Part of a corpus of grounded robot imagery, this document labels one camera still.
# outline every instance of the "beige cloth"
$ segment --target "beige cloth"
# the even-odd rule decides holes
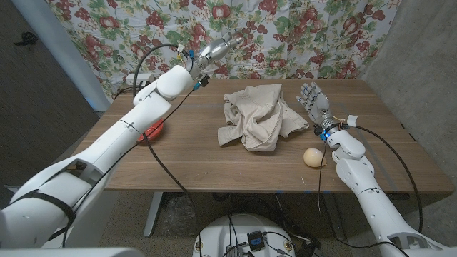
[[[282,84],[248,86],[224,95],[228,125],[218,130],[219,145],[241,138],[249,151],[273,151],[278,135],[307,129],[308,122],[290,109],[283,99]]]

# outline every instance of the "egg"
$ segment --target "egg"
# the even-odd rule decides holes
[[[308,165],[310,167],[314,167],[314,168],[320,167],[321,162],[322,162],[322,166],[327,165],[327,160],[325,159],[325,157],[323,158],[323,161],[322,161],[322,158],[323,158],[322,152],[316,148],[310,148],[310,149],[306,150],[305,153],[303,154],[303,160],[305,161],[306,165]]]

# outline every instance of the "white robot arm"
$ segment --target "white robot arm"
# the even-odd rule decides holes
[[[202,49],[186,70],[175,66],[141,90],[135,107],[90,147],[36,174],[0,210],[0,248],[39,248],[81,218],[100,196],[120,158],[170,108],[168,102],[204,78],[201,72],[242,39],[227,33]]]
[[[314,132],[331,148],[338,177],[354,192],[378,242],[391,242],[409,256],[444,256],[457,254],[456,248],[443,246],[411,228],[391,203],[374,177],[374,168],[365,157],[365,147],[347,131],[340,129],[340,121],[331,114],[327,97],[316,83],[304,84],[297,100],[316,123]],[[404,256],[395,246],[383,244],[382,256]]]

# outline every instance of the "table top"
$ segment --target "table top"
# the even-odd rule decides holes
[[[357,124],[384,137],[411,170],[421,193],[450,193],[450,179],[408,134],[377,95],[358,79],[236,79],[210,80],[206,88],[193,92],[165,123],[152,146],[173,175],[189,191],[204,192],[305,192],[318,191],[319,169],[303,162],[308,148],[323,151],[324,143],[313,133],[313,123],[295,100],[304,82],[316,82],[330,100],[333,114],[347,118],[357,115]],[[289,107],[302,115],[310,128],[279,136],[275,151],[247,151],[241,139],[218,145],[217,130],[227,126],[224,94],[247,86],[282,83]],[[172,101],[173,110],[185,95]],[[91,129],[75,154],[90,146],[106,129],[133,107],[132,95],[117,97]],[[356,128],[349,133],[366,147],[366,156],[375,168],[375,177],[388,193],[411,193],[413,187],[395,155],[376,137]],[[328,165],[322,169],[321,191],[351,193],[336,174],[336,164],[327,148]],[[137,146],[121,161],[107,190],[180,191],[151,155],[146,146]]]

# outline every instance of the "floral curtain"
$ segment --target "floral curtain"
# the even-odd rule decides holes
[[[230,29],[244,40],[207,69],[212,78],[356,78],[376,56],[401,0],[46,0],[107,97],[126,86],[145,51],[198,51]],[[152,53],[155,77],[181,64]]]

